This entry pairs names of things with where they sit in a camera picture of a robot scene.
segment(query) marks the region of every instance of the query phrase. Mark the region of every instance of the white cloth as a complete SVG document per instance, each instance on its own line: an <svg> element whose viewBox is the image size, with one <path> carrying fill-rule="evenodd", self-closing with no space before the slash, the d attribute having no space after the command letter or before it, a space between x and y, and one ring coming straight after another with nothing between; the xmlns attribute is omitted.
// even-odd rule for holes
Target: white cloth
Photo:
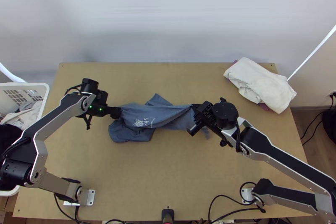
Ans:
<svg viewBox="0 0 336 224"><path fill-rule="evenodd" d="M280 114L297 95L282 75L271 73L248 58L241 58L227 69L224 76L239 93L254 103L265 103Z"/></svg>
<svg viewBox="0 0 336 224"><path fill-rule="evenodd" d="M41 106L42 101L37 101L31 109L18 113L9 113L2 119L0 124L11 124L17 126L21 130L25 130L37 121Z"/></svg>

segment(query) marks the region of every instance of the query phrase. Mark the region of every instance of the white print on shirt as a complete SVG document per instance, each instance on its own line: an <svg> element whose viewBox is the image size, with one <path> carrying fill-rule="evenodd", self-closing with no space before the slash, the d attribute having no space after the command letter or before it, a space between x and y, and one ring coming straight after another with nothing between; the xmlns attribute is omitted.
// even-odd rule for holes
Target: white print on shirt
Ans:
<svg viewBox="0 0 336 224"><path fill-rule="evenodd" d="M133 123L134 126L136 127L142 127L142 126L147 126L147 124L149 123L149 121L141 121L139 119L136 119L136 122Z"/></svg>
<svg viewBox="0 0 336 224"><path fill-rule="evenodd" d="M155 120L156 117L154 117L154 119L150 122L150 127L153 127L153 121Z"/></svg>

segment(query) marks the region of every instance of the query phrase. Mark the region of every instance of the black cable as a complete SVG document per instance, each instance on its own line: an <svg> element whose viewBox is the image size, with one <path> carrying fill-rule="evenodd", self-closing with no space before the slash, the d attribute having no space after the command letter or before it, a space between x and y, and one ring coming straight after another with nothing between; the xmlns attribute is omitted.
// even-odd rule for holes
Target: black cable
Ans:
<svg viewBox="0 0 336 224"><path fill-rule="evenodd" d="M246 185L246 184L252 184L252 185L254 185L254 186L257 185L256 183L251 182L251 181L248 181L248 182L243 183L243 184L240 186L240 188L239 188L239 195L240 195L240 197L241 197L244 201L249 202L249 203L254 203L255 200L245 200L244 197L243 197L243 195L242 195L242 189L243 189L244 185Z"/></svg>
<svg viewBox="0 0 336 224"><path fill-rule="evenodd" d="M66 90L66 92L65 92L65 94L64 95L66 95L70 90L72 90L72 89L76 89L78 92L79 92L79 94L81 95L81 91L78 89L78 87L81 87L81 86L83 86L84 85L84 83L81 83L81 84L79 84L79 85L77 85L77 86L73 86L73 87L70 87L70 88L68 88L67 90Z"/></svg>
<svg viewBox="0 0 336 224"><path fill-rule="evenodd" d="M79 220L79 217L78 217L79 207L80 207L80 206L76 206L76 209L75 209L75 219L74 219L74 221L76 221L77 224L81 224L81 223L87 223L87 224L89 224L88 222L84 222L84 221L80 221L80 220ZM110 223L110 222L113 222L113 221L118 221L118 222L120 222L120 223L122 223L122 224L134 224L134 223L131 223L131 222L125 222L125 221L122 221L122 220L119 220L119 219L111 219L111 220L107 221L105 224Z"/></svg>
<svg viewBox="0 0 336 224"><path fill-rule="evenodd" d="M79 92L79 94L81 95L81 91L77 87L70 87L69 89L66 90L66 92L64 93L64 96L72 89L76 89Z"/></svg>
<svg viewBox="0 0 336 224"><path fill-rule="evenodd" d="M333 107L333 95L329 95L329 97L331 98L332 102L331 102L331 106L330 106L330 108L329 108L328 110L330 110L330 109ZM322 114L322 113L324 113L324 111L321 112L321 113L319 113L319 114L314 118L314 120L312 120L311 123L309 123L309 125L307 126L306 130L305 130L304 133L303 133L303 136L301 136L300 139L302 139L302 138L305 137L305 135L306 135L306 133L307 133L309 127L310 127L310 126L312 125L312 123L316 120L316 118L317 118L320 114Z"/></svg>
<svg viewBox="0 0 336 224"><path fill-rule="evenodd" d="M79 207L80 207L80 206L76 206L76 209L75 209L75 220L76 220L76 223L77 223L77 224L80 224L80 223L78 222L78 212L79 212Z"/></svg>
<svg viewBox="0 0 336 224"><path fill-rule="evenodd" d="M251 210L259 210L259 211L262 212L262 213L266 213L266 210L265 210L265 209L263 209L263 208L261 208L260 206L257 205L257 207L255 207L255 208L244 208L244 209L239 209L239 210L232 211L232 212L230 212L230 213L227 213L227 214L225 214L225 215L222 215L221 217L219 217L219 218L217 218L216 220L214 220L214 221L212 221L212 222L209 222L209 223L212 224L212 223L214 223L214 222L216 222L216 221L219 221L219 220L221 220L221 219L223 219L223 218L225 218L225 217L227 217L227 216L229 216L229 215L232 215L232 214L234 214L234 213L239 213L239 212L244 212L244 211L251 211Z"/></svg>
<svg viewBox="0 0 336 224"><path fill-rule="evenodd" d="M240 152L240 128L238 121L236 121L236 152Z"/></svg>
<svg viewBox="0 0 336 224"><path fill-rule="evenodd" d="M305 141L305 142L302 144L302 146L304 146L307 142L309 142L309 141L313 138L313 136L315 135L315 132L316 132L316 130L318 129L318 126L321 124L321 122L322 122L322 121L320 121L320 122L318 123L318 125L316 125L315 130L314 130L314 133L312 134L312 136L311 136L307 141Z"/></svg>
<svg viewBox="0 0 336 224"><path fill-rule="evenodd" d="M75 221L75 222L80 223L80 224L92 224L92 223L89 223L89 222L84 222L84 221L76 220L76 219L72 218L71 216L67 215L67 214L62 210L62 208L60 208L60 205L58 204L58 201L57 201L57 198L56 198L56 195L55 195L55 194L54 194L54 198L55 198L55 202L56 202L56 205L57 205L58 209L61 211L61 213L62 213L63 215L65 215L66 217L68 217L70 220Z"/></svg>
<svg viewBox="0 0 336 224"><path fill-rule="evenodd" d="M6 158L6 155L8 153L10 153L12 150L14 150L15 148L27 143L30 141L30 137L25 137L23 138L20 142L17 142L15 144L12 144L11 146L9 146L3 153L2 153L2 156L3 158Z"/></svg>
<svg viewBox="0 0 336 224"><path fill-rule="evenodd" d="M118 219L112 219L112 220L109 220L108 222L105 222L105 224L108 224L108 223L113 222L113 221L118 221L118 222L121 222L121 223L123 223L123 224L126 224L126 222L121 221L121 220L118 220Z"/></svg>
<svg viewBox="0 0 336 224"><path fill-rule="evenodd" d="M221 195L217 195L217 196L214 197L214 199L211 201L210 206L209 206L209 211L208 211L208 214L207 214L207 219L208 219L209 224L212 224L212 223L214 223L214 222L216 222L216 221L218 221L218 220L220 220L220 219L223 219L224 217L227 217L227 216L229 216L229 215L231 215L231 214L238 213L238 212L250 211L250 210L260 210L262 213L265 213L265 212L266 212L265 209L260 208L259 206L257 206L257 208L244 208L244 209L239 209L239 210L236 210L236 211L227 213L227 214L225 214L225 215L223 215L223 216L217 218L217 219L214 220L214 221L210 221L211 207L212 207L214 201L215 201L218 197L225 197L225 198L228 198L228 199L232 200L233 202L235 202L235 203L237 203L237 204L240 204L240 205L242 205L242 206L250 206L250 205L252 205L252 204L256 201L256 200L245 200L245 199L242 197L242 188L243 188L243 186L246 185L246 184L254 184L254 185L256 185L256 184L255 184L254 182L245 182L245 183L243 183L243 184L240 186L240 189L239 189L239 195L241 196L241 198L242 198L244 201L249 202L249 203L248 203L248 204L244 204L244 203L241 203L241 202L239 202L239 201L237 201L237 200L235 200L235 199L233 199L233 198L231 198L231 197L229 197L229 196L222 195L222 194L221 194Z"/></svg>
<svg viewBox="0 0 336 224"><path fill-rule="evenodd" d="M286 217L286 220L289 222L289 224L293 224L287 217Z"/></svg>

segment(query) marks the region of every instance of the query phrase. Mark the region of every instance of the power outlet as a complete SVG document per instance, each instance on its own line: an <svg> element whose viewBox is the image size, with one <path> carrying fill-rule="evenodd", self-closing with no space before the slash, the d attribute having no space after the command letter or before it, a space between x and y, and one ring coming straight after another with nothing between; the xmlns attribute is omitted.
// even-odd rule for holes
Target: power outlet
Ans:
<svg viewBox="0 0 336 224"><path fill-rule="evenodd" d="M328 93L328 94L326 95L326 97L329 97L330 95L333 95L333 93L335 93L335 92L336 92L336 90L331 91L330 93Z"/></svg>

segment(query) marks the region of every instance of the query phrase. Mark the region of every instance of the white towel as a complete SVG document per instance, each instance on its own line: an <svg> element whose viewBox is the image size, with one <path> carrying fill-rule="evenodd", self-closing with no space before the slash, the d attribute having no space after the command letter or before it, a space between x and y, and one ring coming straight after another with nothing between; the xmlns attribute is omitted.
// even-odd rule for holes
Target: white towel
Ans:
<svg viewBox="0 0 336 224"><path fill-rule="evenodd" d="M225 71L224 76L242 96L257 104L265 103L278 114L297 95L285 76L271 73L248 58L241 58Z"/></svg>

